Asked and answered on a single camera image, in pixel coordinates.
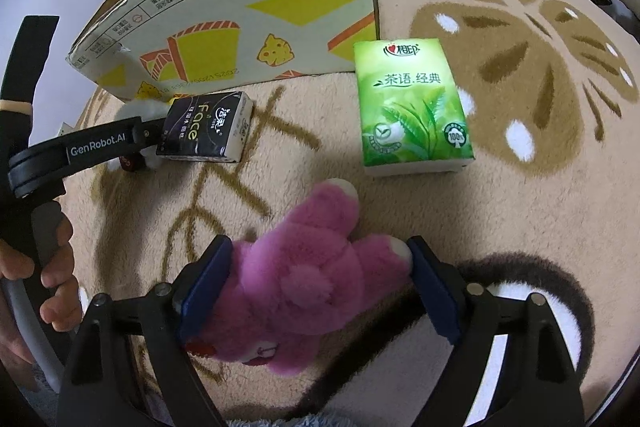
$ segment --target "finger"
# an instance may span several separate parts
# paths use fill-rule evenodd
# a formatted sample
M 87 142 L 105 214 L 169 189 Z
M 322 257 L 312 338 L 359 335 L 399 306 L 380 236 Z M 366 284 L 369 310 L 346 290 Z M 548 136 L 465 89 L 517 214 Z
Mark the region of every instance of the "finger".
M 29 391 L 38 390 L 38 384 L 33 377 L 33 362 L 25 362 L 2 344 L 0 344 L 0 362 L 17 385 Z
M 6 349 L 25 362 L 35 362 L 31 351 L 15 325 L 14 318 L 9 311 L 9 306 L 7 306 L 2 292 L 0 292 L 0 346 L 5 346 Z
M 40 280 L 45 288 L 53 288 L 71 279 L 74 273 L 74 249 L 66 243 L 56 252 L 49 264 L 40 274 Z
M 12 281 L 33 274 L 33 261 L 0 239 L 0 277 Z
M 82 308 L 78 305 L 64 319 L 54 321 L 52 326 L 56 331 L 70 331 L 82 322 Z
M 47 324 L 51 324 L 68 317 L 79 306 L 78 280 L 71 276 L 71 279 L 58 286 L 52 298 L 44 301 L 40 307 L 40 316 Z
M 56 236 L 58 238 L 58 246 L 64 247 L 71 237 L 74 235 L 74 227 L 71 225 L 71 221 L 66 216 L 62 217 L 62 221 L 58 225 L 56 230 Z

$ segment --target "stuffed animal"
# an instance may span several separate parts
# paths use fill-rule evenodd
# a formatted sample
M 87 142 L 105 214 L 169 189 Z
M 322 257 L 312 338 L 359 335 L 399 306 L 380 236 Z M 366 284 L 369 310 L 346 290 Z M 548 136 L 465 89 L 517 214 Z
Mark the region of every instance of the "stuffed animal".
M 157 120 L 158 118 L 166 117 L 169 113 L 170 103 L 160 102 L 159 100 L 149 99 L 133 99 L 130 102 L 122 105 L 116 112 L 116 116 L 113 120 L 126 120 L 134 116 L 139 116 L 142 121 Z M 146 167 L 150 169 L 159 169 L 164 158 L 156 155 L 156 146 L 147 147 L 140 151 L 145 159 Z M 110 171 L 120 169 L 120 160 L 115 158 L 107 162 L 107 168 Z
M 234 242 L 228 279 L 186 349 L 267 364 L 283 376 L 302 371 L 321 335 L 410 282 L 412 256 L 404 242 L 382 234 L 349 240 L 358 212 L 353 185 L 332 179 L 255 243 Z

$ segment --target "beige rug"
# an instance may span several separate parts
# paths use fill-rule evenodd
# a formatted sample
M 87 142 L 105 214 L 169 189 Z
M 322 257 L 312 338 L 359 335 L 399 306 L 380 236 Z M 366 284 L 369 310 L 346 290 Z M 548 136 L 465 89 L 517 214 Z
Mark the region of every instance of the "beige rug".
M 214 234 L 255 237 L 313 183 L 339 176 L 360 194 L 356 235 L 421 234 L 469 277 L 556 295 L 575 318 L 589 415 L 640 344 L 638 44 L 589 0 L 380 0 L 380 19 L 385 39 L 442 40 L 477 153 L 464 173 L 364 175 L 353 74 L 247 86 L 256 109 L 241 164 L 168 162 L 135 174 L 99 166 L 68 179 L 78 279 L 90 295 L 140 295 L 175 277 Z M 110 121 L 119 105 L 98 90 L 81 126 Z M 196 368 L 228 418 L 275 418 L 331 400 L 350 413 L 353 400 L 340 402 L 340 393 L 394 349 L 428 361 L 437 376 L 446 350 L 407 336 L 428 327 L 421 315 L 411 293 L 389 299 L 329 335 L 297 378 L 212 360 Z M 413 363 L 392 360 L 387 371 L 399 375 Z M 153 385 L 142 348 L 140 361 Z M 408 409 L 419 410 L 427 391 L 406 395 Z M 365 405 L 353 407 L 366 418 Z

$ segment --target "black tissue pack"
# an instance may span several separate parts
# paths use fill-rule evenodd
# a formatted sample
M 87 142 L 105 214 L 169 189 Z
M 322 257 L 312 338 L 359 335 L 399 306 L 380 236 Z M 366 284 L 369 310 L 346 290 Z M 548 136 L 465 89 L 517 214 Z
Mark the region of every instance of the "black tissue pack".
M 242 91 L 177 98 L 156 154 L 173 160 L 239 162 L 254 103 Z

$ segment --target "tan strap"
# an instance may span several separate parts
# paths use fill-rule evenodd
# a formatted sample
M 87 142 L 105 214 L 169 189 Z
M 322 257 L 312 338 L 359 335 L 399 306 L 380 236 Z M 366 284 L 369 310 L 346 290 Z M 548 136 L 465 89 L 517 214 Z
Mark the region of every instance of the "tan strap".
M 33 106 L 29 102 L 15 102 L 15 100 L 0 100 L 0 111 L 19 112 L 33 117 Z

